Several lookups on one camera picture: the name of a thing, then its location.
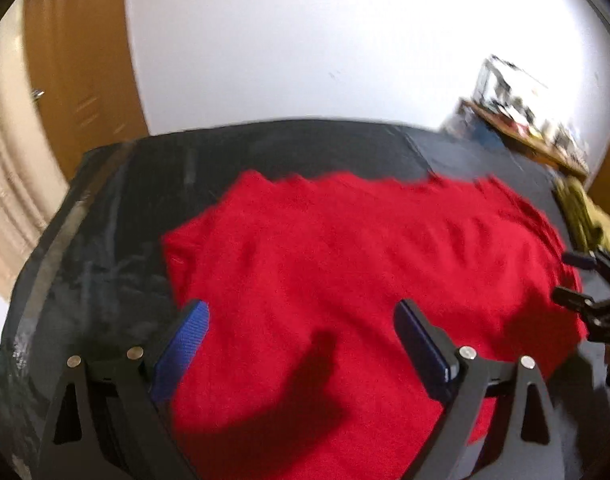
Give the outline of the red knit sweater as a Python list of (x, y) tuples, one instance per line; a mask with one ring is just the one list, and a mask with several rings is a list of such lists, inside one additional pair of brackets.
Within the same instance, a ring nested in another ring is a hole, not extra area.
[(171, 399), (204, 479), (397, 479), (441, 413), (399, 342), (410, 299), (484, 358), (544, 375), (585, 332), (552, 302), (581, 285), (547, 218), (502, 181), (242, 174), (166, 233), (179, 306), (209, 330)]

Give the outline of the olive yellow knit garment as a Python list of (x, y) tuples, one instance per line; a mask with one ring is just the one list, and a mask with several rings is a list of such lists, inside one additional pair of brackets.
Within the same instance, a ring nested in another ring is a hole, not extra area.
[(597, 206), (575, 177), (555, 178), (554, 196), (578, 252), (610, 252), (610, 216)]

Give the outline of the black table cover cloth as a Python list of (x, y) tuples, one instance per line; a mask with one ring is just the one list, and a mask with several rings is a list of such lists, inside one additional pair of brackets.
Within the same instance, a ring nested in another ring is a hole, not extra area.
[(37, 473), (66, 354), (116, 356), (171, 322), (161, 236), (215, 204), (247, 170), (270, 180), (339, 171), (409, 182), (433, 172), (460, 180), (494, 176), (563, 227), (546, 167), (418, 128), (281, 120), (96, 148), (20, 271), (2, 330), (0, 451), (22, 478)]

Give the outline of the cluttered wooden desk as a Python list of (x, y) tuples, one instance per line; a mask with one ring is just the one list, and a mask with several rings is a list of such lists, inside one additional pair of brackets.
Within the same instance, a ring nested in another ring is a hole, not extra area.
[(485, 58), (469, 98), (459, 100), (442, 131), (489, 148), (506, 148), (585, 181), (586, 147), (557, 119), (536, 81), (516, 64)]

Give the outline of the beige curtain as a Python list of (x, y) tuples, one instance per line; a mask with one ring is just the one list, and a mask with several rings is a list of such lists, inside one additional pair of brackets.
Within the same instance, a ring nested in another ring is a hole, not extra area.
[(0, 297), (58, 211), (67, 183), (53, 156), (29, 81), (24, 0), (0, 21)]

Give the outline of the brown wooden door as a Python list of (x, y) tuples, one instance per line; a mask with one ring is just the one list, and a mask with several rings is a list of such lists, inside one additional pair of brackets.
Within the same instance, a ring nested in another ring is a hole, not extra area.
[(65, 179), (84, 154), (148, 135), (125, 0), (24, 0), (28, 73)]

